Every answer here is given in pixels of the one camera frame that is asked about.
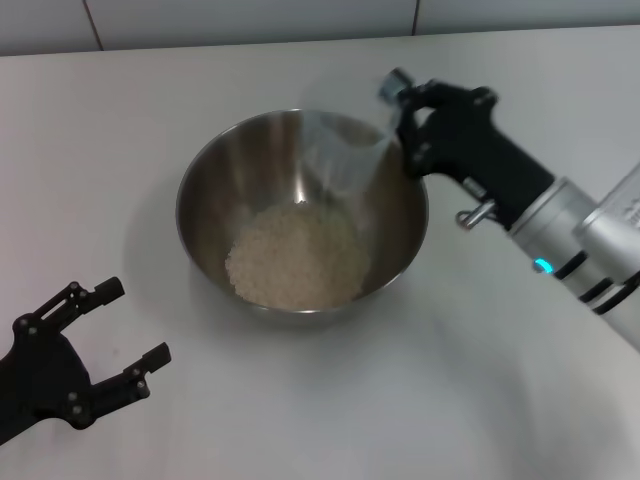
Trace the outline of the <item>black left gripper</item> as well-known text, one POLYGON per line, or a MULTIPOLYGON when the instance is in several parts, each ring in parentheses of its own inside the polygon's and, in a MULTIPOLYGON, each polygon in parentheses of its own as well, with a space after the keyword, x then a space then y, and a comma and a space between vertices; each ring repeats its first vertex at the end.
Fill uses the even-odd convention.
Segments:
POLYGON ((91 387, 89 374, 70 341, 54 332, 124 295, 117 277, 92 291, 72 281, 35 311, 14 321, 13 344, 1 359, 3 441, 47 419, 64 420, 83 430, 95 423, 95 416, 108 415, 150 396, 145 376, 171 361, 166 343, 145 353, 120 374, 91 387))

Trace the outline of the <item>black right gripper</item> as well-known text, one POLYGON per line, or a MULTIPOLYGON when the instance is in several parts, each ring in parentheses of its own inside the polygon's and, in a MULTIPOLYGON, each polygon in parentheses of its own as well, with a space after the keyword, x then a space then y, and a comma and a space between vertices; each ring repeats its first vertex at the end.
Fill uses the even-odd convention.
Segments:
POLYGON ((432 79, 416 84, 400 68, 382 80, 379 97, 398 108, 428 108, 419 127, 415 112, 400 112, 396 136, 411 178, 442 174, 476 182, 496 204, 497 221, 509 230, 554 183, 555 177, 494 125, 497 95, 486 87, 465 89, 432 79))

